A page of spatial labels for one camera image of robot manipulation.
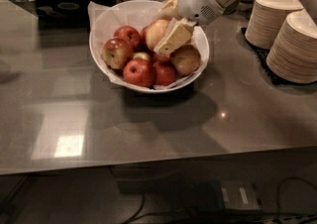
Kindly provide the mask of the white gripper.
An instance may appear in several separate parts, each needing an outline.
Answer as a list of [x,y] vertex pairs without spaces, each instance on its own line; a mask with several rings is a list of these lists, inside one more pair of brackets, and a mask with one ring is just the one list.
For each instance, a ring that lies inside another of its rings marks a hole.
[[[165,1],[155,14],[155,19],[172,20],[154,52],[158,55],[173,53],[191,39],[196,23],[208,25],[222,16],[223,12],[224,7],[217,0]],[[179,18],[178,13],[183,17],[181,20],[176,20]]]

